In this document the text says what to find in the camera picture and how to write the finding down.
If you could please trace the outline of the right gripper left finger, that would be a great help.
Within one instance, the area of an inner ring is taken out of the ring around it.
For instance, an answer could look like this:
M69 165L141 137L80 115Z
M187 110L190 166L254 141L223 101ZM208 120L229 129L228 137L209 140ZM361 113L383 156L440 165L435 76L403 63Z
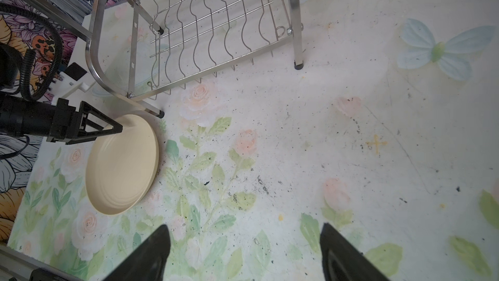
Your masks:
M161 225L104 280L163 280L170 249L170 232Z

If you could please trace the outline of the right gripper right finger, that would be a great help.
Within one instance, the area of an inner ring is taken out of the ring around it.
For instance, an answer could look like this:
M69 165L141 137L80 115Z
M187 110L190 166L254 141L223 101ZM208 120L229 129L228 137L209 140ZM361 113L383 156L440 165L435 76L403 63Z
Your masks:
M322 227L320 249L326 281L388 281L382 272L329 223Z

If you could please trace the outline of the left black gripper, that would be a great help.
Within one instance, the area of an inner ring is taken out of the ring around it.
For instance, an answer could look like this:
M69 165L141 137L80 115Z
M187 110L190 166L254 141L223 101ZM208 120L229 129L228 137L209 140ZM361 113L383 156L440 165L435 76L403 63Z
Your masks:
M59 99L53 106L1 95L1 133L11 137L42 136L48 142L74 145L119 134L122 130L119 122L84 101L76 111L67 99Z

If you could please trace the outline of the cream round plate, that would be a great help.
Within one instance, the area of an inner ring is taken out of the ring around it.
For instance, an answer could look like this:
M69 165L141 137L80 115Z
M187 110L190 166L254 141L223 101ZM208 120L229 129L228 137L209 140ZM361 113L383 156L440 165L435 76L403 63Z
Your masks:
M159 142L152 126L135 114L116 121L122 132L95 141L85 174L88 200L107 216L139 203L152 186L159 164Z

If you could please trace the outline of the chrome wire dish rack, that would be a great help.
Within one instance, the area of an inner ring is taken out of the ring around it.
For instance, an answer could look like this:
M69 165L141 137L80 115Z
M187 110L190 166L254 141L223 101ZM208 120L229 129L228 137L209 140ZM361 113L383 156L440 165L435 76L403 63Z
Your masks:
M107 92L148 99L291 44L304 67L300 0L95 0L86 61Z

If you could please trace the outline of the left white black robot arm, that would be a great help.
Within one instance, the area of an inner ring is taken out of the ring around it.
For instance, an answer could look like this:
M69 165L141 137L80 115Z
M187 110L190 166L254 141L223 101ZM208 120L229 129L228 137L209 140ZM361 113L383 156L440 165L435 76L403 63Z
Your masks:
M1 89L13 87L16 77L19 77L18 93L21 95L17 97L1 92L1 133L13 138L41 136L49 142L64 142L67 145L121 133L121 124L84 101L79 108L70 106L66 99L58 99L56 105L39 101L53 82L61 64L62 39L47 18L34 12L3 3L1 12L26 17L43 25L55 44L49 71L34 92L31 91L30 81L36 51L27 49L22 54L14 47L1 44Z

